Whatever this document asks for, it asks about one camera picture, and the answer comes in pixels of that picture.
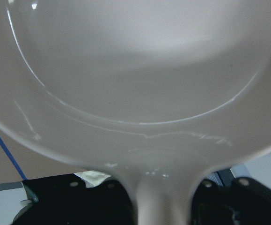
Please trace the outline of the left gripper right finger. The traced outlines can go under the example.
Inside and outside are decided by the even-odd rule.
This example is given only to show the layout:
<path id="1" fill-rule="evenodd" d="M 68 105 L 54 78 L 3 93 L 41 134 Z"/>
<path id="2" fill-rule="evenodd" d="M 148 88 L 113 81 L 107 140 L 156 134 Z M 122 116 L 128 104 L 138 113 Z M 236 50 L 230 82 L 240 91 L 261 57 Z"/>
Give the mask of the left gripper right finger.
<path id="1" fill-rule="evenodd" d="M 204 179 L 191 204 L 192 225 L 271 225 L 271 189 L 248 177 L 230 186 Z"/>

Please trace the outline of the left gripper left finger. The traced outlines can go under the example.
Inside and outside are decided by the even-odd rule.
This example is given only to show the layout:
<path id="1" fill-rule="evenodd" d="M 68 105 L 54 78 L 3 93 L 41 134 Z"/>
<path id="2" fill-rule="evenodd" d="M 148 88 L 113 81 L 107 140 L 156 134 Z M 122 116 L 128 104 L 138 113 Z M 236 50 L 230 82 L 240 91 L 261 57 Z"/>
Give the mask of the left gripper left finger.
<path id="1" fill-rule="evenodd" d="M 135 210 L 123 185 L 108 178 L 86 187 L 75 174 L 22 182 L 29 203 L 14 225 L 135 225 Z"/>

